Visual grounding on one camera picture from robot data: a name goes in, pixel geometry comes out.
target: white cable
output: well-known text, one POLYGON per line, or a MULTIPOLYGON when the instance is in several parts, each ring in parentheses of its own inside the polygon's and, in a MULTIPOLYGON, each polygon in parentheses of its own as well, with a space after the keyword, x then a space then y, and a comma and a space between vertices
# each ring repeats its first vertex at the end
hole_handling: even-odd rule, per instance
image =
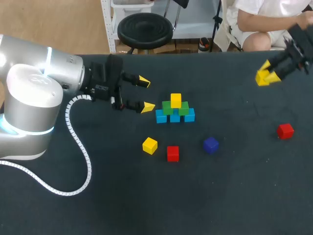
POLYGON ((65 111, 65 121, 66 121, 66 124, 67 124, 69 132, 72 134, 74 140, 76 141, 76 143, 80 147, 80 149, 81 149, 81 151, 84 154, 85 159, 86 159, 87 170, 88 171, 87 171, 87 178, 86 178, 86 181, 83 184, 83 186, 81 186, 79 189, 77 189, 77 190, 75 190, 73 192, 62 192, 62 191, 56 190, 55 188, 53 188, 50 185, 48 185, 46 182, 44 182, 37 175, 35 175, 33 172, 31 172, 29 169, 27 169, 24 166, 21 166, 21 165, 15 164, 15 163, 11 163, 11 162, 8 162, 8 161, 0 161, 0 165, 8 165, 8 166, 11 166, 11 167, 14 167, 14 168, 17 168, 17 169, 20 169, 20 170, 24 171, 25 173, 27 173, 28 175, 33 177, 39 184, 44 186, 47 190, 49 190, 49 191, 51 191, 51 192, 53 192, 53 193, 55 193, 57 195, 74 196, 74 195, 77 195, 77 194, 81 193, 82 191, 84 191, 85 188, 88 186, 88 184, 90 182, 90 179, 91 179, 91 162, 90 162, 90 158, 89 158, 89 155, 88 155, 87 151, 85 150, 83 144, 80 142, 79 138, 77 137, 77 135, 76 135, 75 131, 73 130, 73 127, 72 127, 72 125, 70 123, 70 120, 69 120, 69 112, 70 112, 70 109, 71 109, 72 105, 77 100, 80 100, 80 99, 91 100, 91 97, 89 95, 85 95, 85 94, 84 95, 79 95, 77 97, 74 97, 67 105, 67 109, 65 111))

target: red block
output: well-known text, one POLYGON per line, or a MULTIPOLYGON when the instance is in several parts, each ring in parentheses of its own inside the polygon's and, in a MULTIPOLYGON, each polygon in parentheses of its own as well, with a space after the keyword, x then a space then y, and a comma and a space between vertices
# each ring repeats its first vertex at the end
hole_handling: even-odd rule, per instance
POLYGON ((167 146, 167 161, 178 162, 179 161, 179 147, 167 146))
POLYGON ((293 136, 294 129, 288 124, 279 125, 277 129, 278 137, 282 140, 290 139, 293 136))

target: black robot end effector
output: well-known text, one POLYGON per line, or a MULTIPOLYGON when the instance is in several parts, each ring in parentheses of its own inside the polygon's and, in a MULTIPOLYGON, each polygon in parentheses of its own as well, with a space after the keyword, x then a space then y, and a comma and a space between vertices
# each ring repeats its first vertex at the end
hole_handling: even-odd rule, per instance
POLYGON ((313 26, 302 30, 299 25, 294 25, 288 30, 292 39, 285 39, 286 49, 278 55, 268 59, 258 70, 256 81, 259 86, 267 86, 279 82, 296 69, 304 69, 309 73, 313 62, 313 26), (291 63, 279 65, 291 59, 291 63))
POLYGON ((144 113, 153 110, 154 105, 146 102, 123 102, 121 89, 122 81, 133 85, 149 87, 150 81, 140 75, 128 74, 123 71, 123 60, 117 55, 109 55, 105 65, 92 62, 89 69, 85 71, 84 82, 81 91, 89 94, 92 101, 101 99, 110 101, 116 110, 124 108, 135 110, 137 113, 144 113))

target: white shorts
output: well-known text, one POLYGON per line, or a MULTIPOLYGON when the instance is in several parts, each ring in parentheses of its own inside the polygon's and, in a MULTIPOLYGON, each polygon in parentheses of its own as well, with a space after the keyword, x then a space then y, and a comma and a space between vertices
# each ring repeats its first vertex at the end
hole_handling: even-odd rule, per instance
MULTIPOLYGON (((231 34, 238 40, 241 47, 243 47, 245 40, 253 33, 257 32, 242 32, 237 24, 231 27, 231 34)), ((287 30, 268 32, 268 35, 271 39, 272 47, 286 47, 284 38, 291 39, 287 30)))

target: stool seat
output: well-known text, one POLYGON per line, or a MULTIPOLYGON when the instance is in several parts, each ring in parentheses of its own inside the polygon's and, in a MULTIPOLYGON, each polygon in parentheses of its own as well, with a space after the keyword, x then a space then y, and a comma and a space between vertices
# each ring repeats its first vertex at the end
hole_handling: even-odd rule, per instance
POLYGON ((131 48, 151 50, 171 41, 173 26, 158 14, 136 13, 119 23, 117 35, 122 43, 131 48))

